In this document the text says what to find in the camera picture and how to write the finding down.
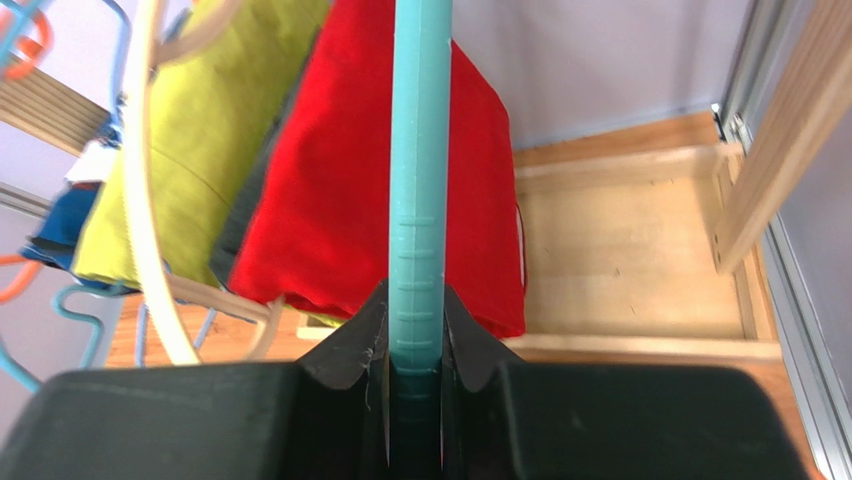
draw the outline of teal pole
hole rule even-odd
[[[388,272],[395,478],[440,472],[451,37],[452,0],[397,0]]]

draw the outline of black plastic base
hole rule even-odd
[[[57,377],[10,435],[0,480],[411,478],[387,461],[386,306],[382,283],[297,363]],[[738,371],[526,364],[449,288],[445,326],[443,447],[412,459],[437,449],[430,477],[808,478]]]

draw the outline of red fabric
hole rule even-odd
[[[350,318],[388,273],[393,0],[337,0],[231,275],[239,295]],[[497,337],[524,289],[509,118],[453,43],[447,283]]]

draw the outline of gray fabric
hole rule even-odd
[[[260,153],[254,167],[252,167],[248,177],[246,177],[245,184],[243,184],[242,189],[234,199],[234,204],[231,205],[231,212],[225,220],[222,233],[219,234],[219,238],[213,244],[213,252],[209,263],[210,270],[213,271],[213,275],[216,276],[216,279],[223,286],[227,286],[228,284],[228,278],[230,278],[231,270],[234,268],[237,253],[239,253],[240,247],[242,247],[246,230],[252,216],[254,216],[257,203],[260,201],[264,180],[266,179],[266,170],[269,166],[269,159],[275,150],[275,146],[278,144],[281,131],[284,130],[284,126],[287,124],[287,120],[293,111],[293,105],[296,103],[299,90],[302,86],[302,77],[312,54],[313,44],[308,55],[305,57],[299,75],[293,82],[290,93],[282,104],[278,116],[273,120],[272,125],[270,125],[266,133],[266,138],[264,138],[261,144]]]

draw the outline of orange hanger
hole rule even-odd
[[[41,270],[42,264],[33,260],[27,260],[20,255],[3,255],[0,256],[0,266],[16,265],[23,263],[24,266],[18,273],[18,276],[12,280],[4,290],[0,291],[0,305],[13,300],[24,293],[24,290],[30,286],[35,279],[36,274]]]
[[[3,36],[6,25],[13,15],[12,12],[7,12],[7,15],[0,18],[0,37]],[[53,30],[50,28],[47,17],[44,16],[41,10],[38,10],[33,15],[32,20],[35,23],[39,39],[38,41],[28,37],[18,39],[16,46],[24,58],[17,65],[10,66],[5,72],[0,72],[7,80],[18,80],[32,73],[36,64],[42,60],[47,54],[47,51],[50,50],[50,47],[53,46]]]

